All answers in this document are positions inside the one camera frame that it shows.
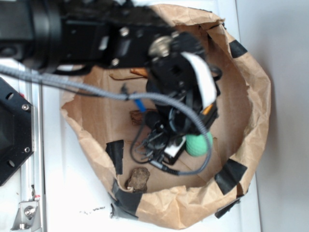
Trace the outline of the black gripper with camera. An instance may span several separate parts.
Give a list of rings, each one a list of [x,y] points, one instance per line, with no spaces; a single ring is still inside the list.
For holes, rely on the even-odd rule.
[[[220,91],[216,81],[221,78],[221,71],[205,62],[201,43],[187,32],[156,34],[148,54],[151,63],[147,92],[162,94],[184,104],[209,130],[218,116],[216,99]],[[166,167],[186,152],[187,134],[201,133],[187,111],[169,103],[154,103],[157,113],[151,115],[147,125],[151,131],[144,141],[144,157],[155,167]],[[207,133],[202,135],[208,140]]]

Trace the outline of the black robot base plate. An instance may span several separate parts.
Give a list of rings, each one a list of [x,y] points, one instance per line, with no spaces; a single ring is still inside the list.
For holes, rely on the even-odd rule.
[[[0,79],[0,185],[33,153],[32,105]]]

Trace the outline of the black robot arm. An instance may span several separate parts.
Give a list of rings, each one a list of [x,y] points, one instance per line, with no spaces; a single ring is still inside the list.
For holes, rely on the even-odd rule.
[[[0,56],[36,71],[1,66],[2,74],[45,85],[78,89],[84,95],[133,101],[151,133],[138,147],[137,163],[166,171],[181,152],[212,155],[210,126],[217,117],[214,68],[201,42],[180,32],[147,6],[127,0],[3,0]],[[147,90],[111,93],[60,79],[94,67],[145,68]]]

